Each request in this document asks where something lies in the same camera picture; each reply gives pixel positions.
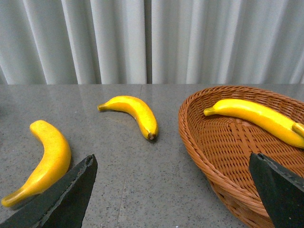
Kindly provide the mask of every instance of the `toy banana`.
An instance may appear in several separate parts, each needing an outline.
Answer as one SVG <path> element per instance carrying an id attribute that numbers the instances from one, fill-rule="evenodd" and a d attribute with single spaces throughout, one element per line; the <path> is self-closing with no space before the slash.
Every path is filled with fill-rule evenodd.
<path id="1" fill-rule="evenodd" d="M 0 224 L 0 228 L 81 228 L 98 163 L 87 156 L 51 187 Z"/>
<path id="2" fill-rule="evenodd" d="M 40 194 L 65 175 L 71 161 L 71 150 L 62 133 L 51 124 L 38 120 L 30 131 L 44 146 L 43 157 L 25 184 L 1 201 L 11 207 L 27 197 Z"/>
<path id="3" fill-rule="evenodd" d="M 264 105 L 242 99 L 222 99 L 204 110 L 204 115 L 225 115 L 250 121 L 283 142 L 304 148 L 304 128 L 287 116 Z"/>
<path id="4" fill-rule="evenodd" d="M 130 114 L 135 118 L 143 136 L 148 140 L 156 138 L 158 134 L 158 124 L 152 110 L 139 98 L 116 96 L 97 108 L 99 111 L 115 110 Z"/>

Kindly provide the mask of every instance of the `basket rim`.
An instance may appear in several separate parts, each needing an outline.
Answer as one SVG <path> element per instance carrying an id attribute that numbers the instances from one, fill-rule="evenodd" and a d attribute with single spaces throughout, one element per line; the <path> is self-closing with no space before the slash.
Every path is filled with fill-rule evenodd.
<path id="1" fill-rule="evenodd" d="M 208 87 L 208 88 L 205 88 L 203 90 L 193 93 L 182 103 L 182 105 L 180 106 L 180 109 L 179 109 L 178 118 L 179 118 L 180 136 L 181 136 L 183 142 L 188 141 L 188 143 L 190 143 L 190 145 L 192 146 L 192 148 L 190 148 L 190 146 L 187 146 L 187 144 L 184 143 L 186 146 L 186 149 L 187 149 L 188 153 L 190 153 L 192 159 L 193 159 L 192 156 L 194 154 L 191 151 L 194 150 L 197 154 L 199 154 L 200 159 L 202 160 L 202 163 L 200 163 L 199 167 L 205 173 L 207 178 L 212 180 L 215 184 L 220 186 L 224 191 L 228 192 L 232 197 L 239 200 L 241 203 L 246 205 L 252 211 L 254 211 L 262 216 L 269 217 L 261 199 L 259 197 L 257 197 L 256 195 L 254 195 L 253 193 L 251 193 L 250 191 L 248 191 L 247 189 L 241 188 L 235 182 L 233 182 L 230 178 L 228 178 L 227 176 L 222 174 L 220 171 L 218 171 L 214 167 L 214 165 L 209 162 L 209 160 L 207 159 L 207 157 L 205 156 L 203 151 L 196 145 L 195 140 L 190 135 L 190 130 L 189 130 L 189 127 L 187 124 L 188 123 L 187 115 L 188 115 L 189 106 L 191 105 L 192 101 L 203 96 L 204 94 L 211 93 L 212 91 L 217 91 L 219 89 L 226 89 L 229 91 L 237 91 L 240 89 L 242 89 L 242 90 L 247 89 L 249 91 L 250 90 L 259 90 L 259 91 L 263 92 L 265 95 L 271 95 L 271 96 L 275 95 L 278 99 L 280 99 L 280 98 L 291 99 L 292 103 L 293 102 L 295 102 L 297 104 L 300 103 L 303 106 L 304 106 L 304 103 L 301 101 L 297 101 L 293 98 L 290 98 L 286 95 L 278 94 L 276 92 L 272 92 L 270 90 L 265 90 L 265 89 L 261 89 L 261 88 L 257 88 L 257 87 L 246 86 L 246 85 L 239 85 L 239 86 L 238 85 L 232 85 L 232 86 L 231 85 L 220 85 L 220 86 L 218 85 L 218 86 L 214 86 L 214 87 Z"/>

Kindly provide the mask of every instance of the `woven basket weave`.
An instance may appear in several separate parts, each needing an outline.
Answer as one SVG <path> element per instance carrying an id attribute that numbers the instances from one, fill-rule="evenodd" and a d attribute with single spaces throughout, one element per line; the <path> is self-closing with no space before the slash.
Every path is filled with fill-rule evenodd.
<path id="1" fill-rule="evenodd" d="M 249 172 L 250 154 L 261 152 L 304 177 L 304 151 L 251 122 L 204 115 L 205 108 L 224 98 L 254 101 L 301 123 L 304 123 L 304 103 L 254 87 L 217 86 L 194 93 L 179 110 L 182 141 L 220 200 L 249 227 L 274 227 Z"/>

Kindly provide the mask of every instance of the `curtain fold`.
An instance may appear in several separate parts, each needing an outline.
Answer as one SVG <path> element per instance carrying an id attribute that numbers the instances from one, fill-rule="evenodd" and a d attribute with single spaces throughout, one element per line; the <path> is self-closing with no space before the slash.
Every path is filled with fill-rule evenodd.
<path id="1" fill-rule="evenodd" d="M 304 83 L 304 1 L 2 0 L 0 84 Z"/>

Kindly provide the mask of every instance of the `banana tip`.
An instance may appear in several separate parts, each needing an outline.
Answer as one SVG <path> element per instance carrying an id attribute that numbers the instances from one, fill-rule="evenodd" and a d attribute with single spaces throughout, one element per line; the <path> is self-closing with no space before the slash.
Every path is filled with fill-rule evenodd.
<path id="1" fill-rule="evenodd" d="M 149 140 L 153 140 L 153 139 L 155 139 L 156 138 L 156 134 L 153 134 L 153 133 L 149 133 L 148 134 L 148 139 Z"/>
<path id="2" fill-rule="evenodd" d="M 304 124 L 302 123 L 294 123 L 292 125 L 292 130 L 297 133 L 299 136 L 304 138 Z"/>
<path id="3" fill-rule="evenodd" d="M 214 108 L 213 107 L 204 109 L 204 115 L 205 116 L 209 116 L 209 115 L 213 115 L 213 114 L 214 114 Z"/>
<path id="4" fill-rule="evenodd" d="M 99 106 L 97 106 L 97 109 L 98 109 L 98 111 L 103 111 L 103 110 L 105 110 L 106 108 L 105 108 L 105 106 L 104 106 L 104 104 L 100 104 Z"/>
<path id="5" fill-rule="evenodd" d="M 8 207 L 8 205 L 7 205 L 7 203 L 6 203 L 6 201 L 5 200 L 1 200 L 1 204 L 3 205 L 3 206 L 5 206 L 5 207 Z"/>

